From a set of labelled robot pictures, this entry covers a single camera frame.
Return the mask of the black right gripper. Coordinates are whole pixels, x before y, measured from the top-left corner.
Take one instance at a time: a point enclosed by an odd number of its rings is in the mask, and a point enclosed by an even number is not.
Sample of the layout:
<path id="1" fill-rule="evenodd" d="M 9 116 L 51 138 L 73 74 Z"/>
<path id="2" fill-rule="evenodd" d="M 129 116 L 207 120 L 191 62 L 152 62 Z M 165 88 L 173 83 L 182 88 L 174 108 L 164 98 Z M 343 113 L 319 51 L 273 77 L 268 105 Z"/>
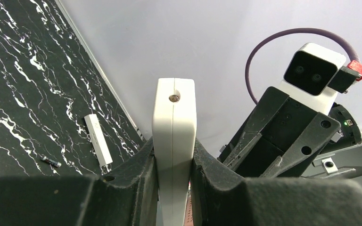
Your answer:
<path id="1" fill-rule="evenodd" d="M 319 154 L 361 142 L 342 105 L 324 114 L 269 87 L 218 159 L 243 177 L 299 177 Z"/>

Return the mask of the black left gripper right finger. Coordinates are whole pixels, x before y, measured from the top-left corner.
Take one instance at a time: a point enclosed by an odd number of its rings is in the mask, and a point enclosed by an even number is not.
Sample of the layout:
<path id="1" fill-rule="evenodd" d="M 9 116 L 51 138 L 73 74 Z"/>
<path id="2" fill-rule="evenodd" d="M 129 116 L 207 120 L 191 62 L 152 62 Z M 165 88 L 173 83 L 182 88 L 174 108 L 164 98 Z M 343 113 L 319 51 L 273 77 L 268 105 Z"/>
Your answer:
<path id="1" fill-rule="evenodd" d="M 362 226 L 362 187 L 346 179 L 244 178 L 195 142 L 196 226 Z"/>

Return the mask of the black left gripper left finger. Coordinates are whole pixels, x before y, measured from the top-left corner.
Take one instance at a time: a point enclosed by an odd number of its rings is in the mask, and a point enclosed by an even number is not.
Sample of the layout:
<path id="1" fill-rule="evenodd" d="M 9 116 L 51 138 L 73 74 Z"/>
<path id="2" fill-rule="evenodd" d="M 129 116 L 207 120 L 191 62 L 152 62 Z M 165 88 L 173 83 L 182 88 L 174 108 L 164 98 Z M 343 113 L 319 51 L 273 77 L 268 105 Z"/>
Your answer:
<path id="1" fill-rule="evenodd" d="M 0 177 L 0 226 L 154 226 L 153 141 L 103 176 Z"/>

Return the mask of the white remote control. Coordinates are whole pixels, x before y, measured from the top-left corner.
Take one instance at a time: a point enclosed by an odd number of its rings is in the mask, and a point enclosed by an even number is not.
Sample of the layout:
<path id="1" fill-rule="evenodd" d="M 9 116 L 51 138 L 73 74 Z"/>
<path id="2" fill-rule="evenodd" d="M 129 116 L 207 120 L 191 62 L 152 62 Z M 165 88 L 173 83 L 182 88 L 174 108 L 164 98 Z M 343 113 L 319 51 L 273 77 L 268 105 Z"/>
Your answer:
<path id="1" fill-rule="evenodd" d="M 160 78 L 152 118 L 159 201 L 165 226 L 184 224 L 197 133 L 195 83 Z"/>

